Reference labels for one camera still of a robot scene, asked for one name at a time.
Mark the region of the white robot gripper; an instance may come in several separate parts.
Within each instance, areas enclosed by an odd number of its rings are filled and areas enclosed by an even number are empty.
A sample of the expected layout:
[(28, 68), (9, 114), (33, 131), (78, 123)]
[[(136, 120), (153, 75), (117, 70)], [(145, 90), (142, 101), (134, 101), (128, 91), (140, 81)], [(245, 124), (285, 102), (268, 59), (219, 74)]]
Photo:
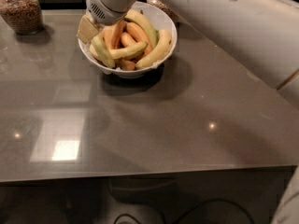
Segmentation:
[[(93, 20), (104, 25), (112, 25), (122, 20), (137, 0), (86, 0), (87, 12)], [(79, 22), (77, 38), (89, 43), (100, 32), (100, 25), (83, 15)]]

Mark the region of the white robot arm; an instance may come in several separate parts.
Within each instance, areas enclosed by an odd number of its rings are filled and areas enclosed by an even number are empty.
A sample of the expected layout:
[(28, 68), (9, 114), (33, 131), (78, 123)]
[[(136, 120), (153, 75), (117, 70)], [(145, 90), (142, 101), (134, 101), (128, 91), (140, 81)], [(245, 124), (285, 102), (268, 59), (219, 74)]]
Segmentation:
[[(92, 17), (111, 25), (137, 0), (86, 0)], [(299, 6), (292, 0), (160, 0), (193, 29), (299, 106)]]

